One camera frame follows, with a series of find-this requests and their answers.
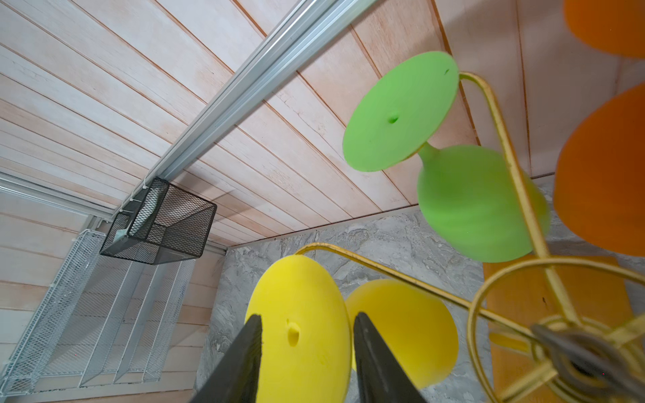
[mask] gray marble surface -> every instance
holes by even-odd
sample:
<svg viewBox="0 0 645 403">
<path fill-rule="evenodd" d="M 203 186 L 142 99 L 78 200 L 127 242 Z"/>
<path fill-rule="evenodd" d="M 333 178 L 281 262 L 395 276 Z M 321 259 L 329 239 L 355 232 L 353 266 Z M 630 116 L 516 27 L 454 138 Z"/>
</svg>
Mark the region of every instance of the gray marble surface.
<svg viewBox="0 0 645 403">
<path fill-rule="evenodd" d="M 541 187 L 549 203 L 551 189 L 551 184 Z M 548 240 L 554 254 L 614 255 L 622 266 L 645 271 L 645 259 L 617 255 L 589 245 L 572 234 L 556 214 L 551 219 Z M 446 244 L 416 208 L 229 250 L 197 372 L 197 389 L 204 384 L 242 328 L 248 300 L 260 276 L 273 262 L 311 242 L 342 246 L 466 299 L 472 299 L 484 280 L 481 263 L 463 257 Z M 316 251 L 308 255 L 330 272 L 343 297 L 361 284 L 381 278 L 378 273 L 329 252 Z M 628 293 L 634 310 L 644 311 L 643 293 L 631 286 L 628 287 Z M 448 305 L 448 308 L 459 331 L 459 358 L 446 380 L 424 389 L 422 394 L 428 402 L 484 402 L 484 392 L 472 370 L 466 347 L 467 313 L 454 306 Z M 490 375 L 488 329 L 482 320 L 479 321 L 477 336 L 484 368 Z M 355 372 L 352 372 L 345 401 L 359 401 Z"/>
</svg>

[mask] orange object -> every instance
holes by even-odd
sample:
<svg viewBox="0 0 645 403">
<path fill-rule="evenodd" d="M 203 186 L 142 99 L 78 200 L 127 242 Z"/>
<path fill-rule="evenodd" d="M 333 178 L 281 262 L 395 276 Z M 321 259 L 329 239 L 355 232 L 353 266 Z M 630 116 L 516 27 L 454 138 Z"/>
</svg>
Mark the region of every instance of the orange object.
<svg viewBox="0 0 645 403">
<path fill-rule="evenodd" d="M 645 83 L 611 99 L 571 135 L 553 205 L 585 241 L 645 256 Z"/>
<path fill-rule="evenodd" d="M 566 0 L 564 18 L 582 42 L 628 57 L 645 57 L 645 0 Z"/>
</svg>

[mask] green object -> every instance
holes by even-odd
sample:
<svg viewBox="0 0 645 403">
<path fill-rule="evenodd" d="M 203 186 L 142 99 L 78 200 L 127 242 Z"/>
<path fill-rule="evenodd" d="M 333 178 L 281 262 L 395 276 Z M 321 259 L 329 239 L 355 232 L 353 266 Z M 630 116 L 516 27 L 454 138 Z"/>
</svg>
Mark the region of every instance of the green object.
<svg viewBox="0 0 645 403">
<path fill-rule="evenodd" d="M 459 69 L 444 52 L 428 52 L 387 73 L 354 111 L 343 139 L 347 163 L 362 172 L 383 170 L 419 153 L 417 191 L 428 224 L 464 256 L 506 262 L 532 250 L 504 158 L 463 145 L 437 150 L 427 140 L 455 100 Z M 544 196 L 524 174 L 542 231 L 550 214 Z"/>
<path fill-rule="evenodd" d="M 457 251 L 481 262 L 506 262 L 533 249 L 502 155 L 480 146 L 437 150 L 426 143 L 419 156 L 419 208 Z M 526 174 L 524 183 L 546 233 L 550 215 L 544 196 Z"/>
<path fill-rule="evenodd" d="M 439 128 L 458 89 L 459 69 L 447 53 L 423 53 L 401 63 L 354 111 L 342 140 L 347 163 L 374 172 L 410 157 Z"/>
</svg>

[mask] green oval disc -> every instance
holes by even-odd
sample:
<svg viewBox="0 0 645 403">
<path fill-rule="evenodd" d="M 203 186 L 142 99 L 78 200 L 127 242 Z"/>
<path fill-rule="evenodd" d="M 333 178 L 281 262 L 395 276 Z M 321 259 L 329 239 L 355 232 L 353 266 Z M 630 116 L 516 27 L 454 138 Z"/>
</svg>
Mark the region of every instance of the green oval disc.
<svg viewBox="0 0 645 403">
<path fill-rule="evenodd" d="M 354 111 L 342 151 L 362 172 L 389 168 L 415 153 L 445 119 L 459 88 L 445 52 L 416 55 L 383 76 Z"/>
</svg>

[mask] wooden plank wall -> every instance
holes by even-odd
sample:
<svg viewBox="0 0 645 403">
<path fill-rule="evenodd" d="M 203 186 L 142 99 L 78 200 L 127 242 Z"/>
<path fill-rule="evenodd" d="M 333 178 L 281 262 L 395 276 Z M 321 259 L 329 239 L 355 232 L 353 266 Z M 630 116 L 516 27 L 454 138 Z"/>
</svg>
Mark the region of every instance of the wooden plank wall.
<svg viewBox="0 0 645 403">
<path fill-rule="evenodd" d="M 0 363 L 12 354 L 86 218 L 0 192 Z M 7 401 L 42 402 L 192 389 L 223 260 L 222 255 L 205 251 L 195 263 L 162 381 L 36 393 Z"/>
<path fill-rule="evenodd" d="M 561 3 L 381 0 L 175 183 L 216 201 L 225 246 L 415 204 L 418 157 L 357 172 L 342 136 L 380 77 L 430 50 L 489 80 L 522 166 L 550 173 L 574 127 L 645 78 L 576 40 Z M 115 206 L 293 4 L 0 0 L 0 170 Z M 498 148 L 481 93 L 460 93 L 431 143 Z"/>
</svg>

